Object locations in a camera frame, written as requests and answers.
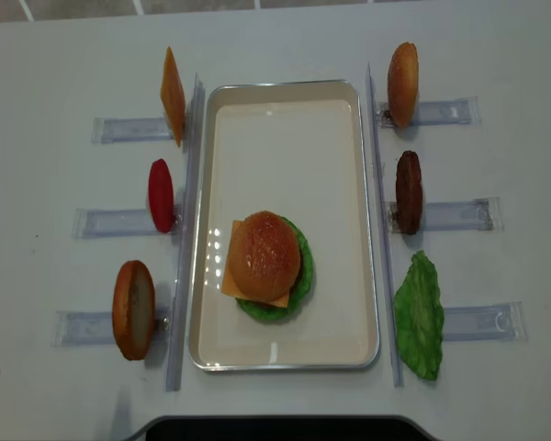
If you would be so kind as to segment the lettuce on burger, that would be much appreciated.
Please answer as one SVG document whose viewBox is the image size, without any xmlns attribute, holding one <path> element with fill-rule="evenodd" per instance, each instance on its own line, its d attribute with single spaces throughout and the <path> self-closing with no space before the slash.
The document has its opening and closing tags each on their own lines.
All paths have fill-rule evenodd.
<svg viewBox="0 0 551 441">
<path fill-rule="evenodd" d="M 276 323 L 290 320 L 293 315 L 301 311 L 304 301 L 308 298 L 314 276 L 314 261 L 309 243 L 302 231 L 289 219 L 281 219 L 295 232 L 301 257 L 300 267 L 303 267 L 302 279 L 294 290 L 287 308 L 265 306 L 262 303 L 250 300 L 236 299 L 238 306 L 251 318 L 263 323 Z"/>
</svg>

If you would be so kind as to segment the red tomato slice left rack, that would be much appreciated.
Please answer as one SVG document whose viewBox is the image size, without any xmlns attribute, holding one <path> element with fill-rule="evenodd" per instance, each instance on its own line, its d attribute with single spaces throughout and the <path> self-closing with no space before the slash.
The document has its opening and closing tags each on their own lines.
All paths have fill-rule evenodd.
<svg viewBox="0 0 551 441">
<path fill-rule="evenodd" d="M 164 159 L 152 163 L 148 180 L 148 200 L 156 229 L 168 233 L 174 226 L 174 189 Z"/>
</svg>

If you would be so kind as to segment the green lettuce leaf right rack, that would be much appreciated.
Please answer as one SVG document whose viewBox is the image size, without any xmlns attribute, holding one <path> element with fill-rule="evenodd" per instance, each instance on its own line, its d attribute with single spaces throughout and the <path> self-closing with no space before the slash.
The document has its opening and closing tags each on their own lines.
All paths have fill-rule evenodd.
<svg viewBox="0 0 551 441">
<path fill-rule="evenodd" d="M 443 359 L 444 308 L 440 296 L 433 262 L 424 251 L 416 252 L 394 297 L 394 315 L 400 359 L 427 381 L 437 380 Z"/>
</svg>

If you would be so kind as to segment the metal serving tray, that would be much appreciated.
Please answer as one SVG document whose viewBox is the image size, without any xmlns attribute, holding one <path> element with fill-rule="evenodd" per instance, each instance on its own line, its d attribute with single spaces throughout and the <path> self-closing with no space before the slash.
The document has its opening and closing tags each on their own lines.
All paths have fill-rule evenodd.
<svg viewBox="0 0 551 441">
<path fill-rule="evenodd" d="M 360 98 L 344 80 L 233 85 L 207 104 L 188 349 L 205 371 L 362 368 L 379 348 Z M 307 238 L 308 295 L 262 322 L 225 295 L 235 221 L 267 209 Z"/>
</svg>

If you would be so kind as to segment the bottom bun left rack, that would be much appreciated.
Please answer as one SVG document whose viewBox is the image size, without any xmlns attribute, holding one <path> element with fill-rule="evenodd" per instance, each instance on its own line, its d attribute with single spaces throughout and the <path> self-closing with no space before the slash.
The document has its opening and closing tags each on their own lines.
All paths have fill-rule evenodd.
<svg viewBox="0 0 551 441">
<path fill-rule="evenodd" d="M 112 304 L 115 342 L 127 360 L 143 360 L 150 348 L 155 322 L 155 289 L 151 274 L 139 260 L 118 271 Z"/>
</svg>

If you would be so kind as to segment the clear pusher track left middle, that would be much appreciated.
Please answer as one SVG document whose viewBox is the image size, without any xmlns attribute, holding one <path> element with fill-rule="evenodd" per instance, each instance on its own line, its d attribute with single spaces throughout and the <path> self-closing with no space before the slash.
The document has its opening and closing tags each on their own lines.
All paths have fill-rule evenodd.
<svg viewBox="0 0 551 441">
<path fill-rule="evenodd" d="M 73 219 L 72 237 L 76 239 L 158 234 L 148 209 L 77 209 Z"/>
</svg>

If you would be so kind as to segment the clear pusher track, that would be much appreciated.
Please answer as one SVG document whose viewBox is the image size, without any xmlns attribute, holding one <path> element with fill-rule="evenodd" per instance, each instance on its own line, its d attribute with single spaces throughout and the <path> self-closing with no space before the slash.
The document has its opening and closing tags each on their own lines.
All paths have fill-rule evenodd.
<svg viewBox="0 0 551 441">
<path fill-rule="evenodd" d="M 525 340 L 523 304 L 520 301 L 489 306 L 444 309 L 444 341 Z"/>
<path fill-rule="evenodd" d="M 388 102 L 375 102 L 374 115 L 380 128 L 398 127 L 391 117 Z M 480 123 L 478 97 L 472 96 L 455 100 L 417 102 L 407 127 L 478 125 Z"/>
<path fill-rule="evenodd" d="M 158 234 L 148 209 L 77 209 L 73 219 L 72 237 L 76 239 Z"/>
<path fill-rule="evenodd" d="M 135 141 L 168 141 L 174 138 L 165 118 L 109 119 L 95 118 L 92 143 L 106 144 Z"/>
<path fill-rule="evenodd" d="M 112 313 L 57 311 L 51 345 L 114 345 Z"/>
<path fill-rule="evenodd" d="M 501 231 L 499 198 L 427 203 L 419 232 Z"/>
</svg>

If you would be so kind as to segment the clear pusher track left far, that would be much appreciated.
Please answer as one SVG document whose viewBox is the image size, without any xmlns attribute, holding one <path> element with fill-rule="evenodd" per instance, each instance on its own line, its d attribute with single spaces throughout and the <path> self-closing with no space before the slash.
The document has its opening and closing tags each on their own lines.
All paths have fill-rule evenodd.
<svg viewBox="0 0 551 441">
<path fill-rule="evenodd" d="M 109 119 L 95 118 L 92 143 L 106 144 L 135 141 L 168 141 L 174 138 L 165 118 Z"/>
</svg>

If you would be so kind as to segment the spare top bun right rack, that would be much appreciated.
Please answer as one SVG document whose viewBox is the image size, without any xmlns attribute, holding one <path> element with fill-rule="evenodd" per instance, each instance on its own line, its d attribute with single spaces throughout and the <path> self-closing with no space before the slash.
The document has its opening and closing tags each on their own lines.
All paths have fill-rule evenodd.
<svg viewBox="0 0 551 441">
<path fill-rule="evenodd" d="M 413 43 L 401 43 L 388 67 L 388 110 L 394 124 L 407 128 L 414 115 L 419 86 L 419 62 Z"/>
</svg>

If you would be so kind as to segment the black base front edge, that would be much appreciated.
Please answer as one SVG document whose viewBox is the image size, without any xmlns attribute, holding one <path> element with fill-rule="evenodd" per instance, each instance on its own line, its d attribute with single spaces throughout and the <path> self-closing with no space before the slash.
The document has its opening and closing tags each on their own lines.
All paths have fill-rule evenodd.
<svg viewBox="0 0 551 441">
<path fill-rule="evenodd" d="M 154 424 L 147 440 L 429 440 L 396 418 L 233 417 L 180 418 Z"/>
</svg>

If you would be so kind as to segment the clear pusher track right middle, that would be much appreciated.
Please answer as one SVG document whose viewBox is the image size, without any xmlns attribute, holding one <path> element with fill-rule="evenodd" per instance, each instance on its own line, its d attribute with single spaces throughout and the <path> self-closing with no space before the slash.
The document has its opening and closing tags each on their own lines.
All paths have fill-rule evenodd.
<svg viewBox="0 0 551 441">
<path fill-rule="evenodd" d="M 427 203 L 419 232 L 501 231 L 499 198 Z"/>
</svg>

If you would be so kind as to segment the clear pusher track right near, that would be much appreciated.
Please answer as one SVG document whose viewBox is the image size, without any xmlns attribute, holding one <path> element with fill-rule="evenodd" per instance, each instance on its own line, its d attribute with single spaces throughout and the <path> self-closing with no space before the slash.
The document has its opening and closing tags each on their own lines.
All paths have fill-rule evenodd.
<svg viewBox="0 0 551 441">
<path fill-rule="evenodd" d="M 444 341 L 525 340 L 523 304 L 520 301 L 489 306 L 444 309 Z"/>
</svg>

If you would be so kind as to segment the clear long rail left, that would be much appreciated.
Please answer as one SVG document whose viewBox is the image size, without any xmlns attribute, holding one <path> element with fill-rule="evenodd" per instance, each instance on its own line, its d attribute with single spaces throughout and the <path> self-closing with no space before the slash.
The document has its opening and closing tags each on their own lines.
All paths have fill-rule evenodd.
<svg viewBox="0 0 551 441">
<path fill-rule="evenodd" d="M 186 185 L 179 231 L 177 278 L 165 375 L 165 390 L 168 392 L 180 390 L 182 381 L 188 299 L 190 289 L 193 287 L 192 266 L 195 259 L 198 229 L 199 173 L 200 156 L 203 151 L 202 134 L 205 103 L 205 87 L 197 76 L 186 119 Z"/>
</svg>

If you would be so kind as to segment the clear long rail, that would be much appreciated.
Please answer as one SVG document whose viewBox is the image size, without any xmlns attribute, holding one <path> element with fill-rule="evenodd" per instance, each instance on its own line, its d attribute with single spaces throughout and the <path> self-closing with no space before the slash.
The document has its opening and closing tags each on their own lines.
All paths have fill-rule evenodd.
<svg viewBox="0 0 551 441">
<path fill-rule="evenodd" d="M 389 242 L 388 218 L 386 214 L 386 201 L 384 192 L 384 177 L 381 155 L 379 150 L 378 129 L 376 119 L 375 85 L 372 77 L 371 63 L 366 67 L 365 76 L 366 102 L 368 107 L 368 125 L 371 141 L 373 162 L 373 176 L 376 180 L 377 191 L 377 220 L 379 224 L 380 254 L 382 261 L 382 274 L 384 278 L 385 304 L 388 321 L 388 339 L 390 350 L 390 362 L 392 368 L 393 384 L 395 388 L 403 386 L 403 369 L 399 357 L 397 345 L 397 330 L 393 306 L 394 281 L 392 274 L 391 247 Z"/>
<path fill-rule="evenodd" d="M 203 151 L 202 134 L 205 103 L 205 87 L 197 76 L 186 119 L 186 185 L 179 231 L 177 278 L 165 375 L 165 390 L 168 392 L 180 390 L 182 381 L 188 299 L 190 289 L 193 287 L 192 266 L 195 259 L 198 229 L 199 173 L 200 156 Z"/>
</svg>

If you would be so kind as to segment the clear long rail right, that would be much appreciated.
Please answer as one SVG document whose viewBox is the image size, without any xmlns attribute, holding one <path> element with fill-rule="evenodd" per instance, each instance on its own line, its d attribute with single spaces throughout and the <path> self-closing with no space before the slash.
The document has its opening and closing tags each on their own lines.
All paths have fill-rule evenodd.
<svg viewBox="0 0 551 441">
<path fill-rule="evenodd" d="M 390 350 L 390 362 L 392 368 L 393 384 L 395 388 L 403 386 L 403 369 L 399 357 L 397 345 L 397 330 L 393 306 L 394 281 L 392 274 L 391 247 L 389 242 L 388 218 L 386 214 L 386 201 L 384 192 L 384 177 L 381 155 L 379 150 L 378 129 L 376 119 L 375 85 L 372 77 L 371 63 L 366 67 L 365 76 L 366 102 L 368 107 L 368 125 L 371 141 L 373 162 L 373 176 L 376 180 L 377 191 L 377 220 L 379 224 L 380 254 L 382 261 L 382 274 L 384 278 L 385 304 L 388 321 L 388 339 Z"/>
</svg>

